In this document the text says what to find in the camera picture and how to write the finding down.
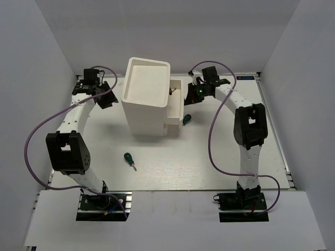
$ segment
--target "screwdriver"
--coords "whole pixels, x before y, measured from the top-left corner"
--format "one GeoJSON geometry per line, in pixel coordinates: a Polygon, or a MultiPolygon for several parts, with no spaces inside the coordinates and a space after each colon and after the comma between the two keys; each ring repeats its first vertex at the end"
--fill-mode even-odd
{"type": "Polygon", "coordinates": [[[183,126],[187,125],[188,123],[190,123],[190,121],[192,120],[192,116],[190,114],[186,114],[184,119],[183,119],[183,126]]]}
{"type": "Polygon", "coordinates": [[[130,153],[125,153],[124,158],[125,158],[126,162],[128,162],[128,164],[131,165],[134,168],[135,171],[137,171],[137,169],[134,165],[134,161],[132,160],[131,154],[130,153]]]}

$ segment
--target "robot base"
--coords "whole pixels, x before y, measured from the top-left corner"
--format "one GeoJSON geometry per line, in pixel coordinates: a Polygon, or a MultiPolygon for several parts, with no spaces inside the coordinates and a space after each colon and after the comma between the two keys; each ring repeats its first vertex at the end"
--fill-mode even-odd
{"type": "Polygon", "coordinates": [[[269,221],[264,194],[254,198],[247,207],[242,207],[235,192],[218,193],[213,197],[219,203],[220,222],[264,222],[269,221]]]}
{"type": "MultiPolygon", "coordinates": [[[[131,192],[113,192],[126,210],[131,207],[131,192]]],[[[126,221],[118,203],[111,197],[99,195],[82,195],[76,221],[126,221]]]]}

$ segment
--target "white container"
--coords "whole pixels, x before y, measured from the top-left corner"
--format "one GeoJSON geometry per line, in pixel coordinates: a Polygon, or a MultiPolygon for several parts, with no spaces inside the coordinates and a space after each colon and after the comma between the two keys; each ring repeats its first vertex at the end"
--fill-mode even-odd
{"type": "Polygon", "coordinates": [[[132,134],[165,135],[169,88],[169,63],[129,60],[121,102],[132,134]]]}

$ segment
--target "white wall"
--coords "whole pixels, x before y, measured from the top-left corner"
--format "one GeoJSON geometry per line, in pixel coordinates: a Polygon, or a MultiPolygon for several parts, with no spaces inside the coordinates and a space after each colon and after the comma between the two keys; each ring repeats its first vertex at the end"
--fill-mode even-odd
{"type": "Polygon", "coordinates": [[[289,168],[335,250],[335,2],[302,0],[262,73],[289,168]]]}
{"type": "MultiPolygon", "coordinates": [[[[74,74],[33,0],[0,3],[0,246],[21,250],[37,192],[23,149],[29,132],[68,104],[74,74]]],[[[59,119],[32,139],[30,160],[37,175],[50,174],[45,137],[59,119]]]]}
{"type": "Polygon", "coordinates": [[[299,0],[36,0],[76,74],[97,63],[125,74],[130,57],[187,73],[202,60],[261,71],[299,0]]]}

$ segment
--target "white table surface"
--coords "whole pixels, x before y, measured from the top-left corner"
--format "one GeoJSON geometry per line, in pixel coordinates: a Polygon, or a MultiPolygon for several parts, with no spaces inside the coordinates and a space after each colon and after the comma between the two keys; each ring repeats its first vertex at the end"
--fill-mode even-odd
{"type": "MultiPolygon", "coordinates": [[[[188,76],[182,76],[187,91],[188,76]]],[[[225,76],[233,83],[233,78],[225,76]]],[[[111,86],[113,78],[105,78],[111,86]]],[[[114,89],[120,101],[122,83],[114,89]]],[[[256,81],[238,81],[238,92],[253,103],[262,102],[256,81]]],[[[84,141],[91,153],[91,168],[103,179],[109,190],[224,190],[235,189],[237,177],[223,175],[210,164],[207,152],[209,127],[220,101],[206,97],[200,104],[185,106],[184,114],[192,121],[180,130],[170,130],[162,138],[130,134],[121,101],[101,110],[96,105],[84,130],[84,141]],[[124,161],[131,153],[137,172],[124,161]]],[[[215,124],[212,153],[217,166],[239,173],[240,151],[233,137],[234,116],[223,107],[215,124]]],[[[259,174],[274,176],[282,188],[289,188],[285,166],[268,123],[269,136],[260,154],[259,174]]],[[[55,172],[52,185],[75,185],[75,182],[55,172]]],[[[269,178],[260,178],[262,189],[276,188],[269,178]]]]}
{"type": "MultiPolygon", "coordinates": [[[[80,191],[42,191],[25,241],[37,251],[325,249],[305,192],[283,191],[268,222],[220,223],[214,191],[135,191],[126,222],[75,221],[80,191]]],[[[264,193],[270,205],[276,191],[264,193]]]]}

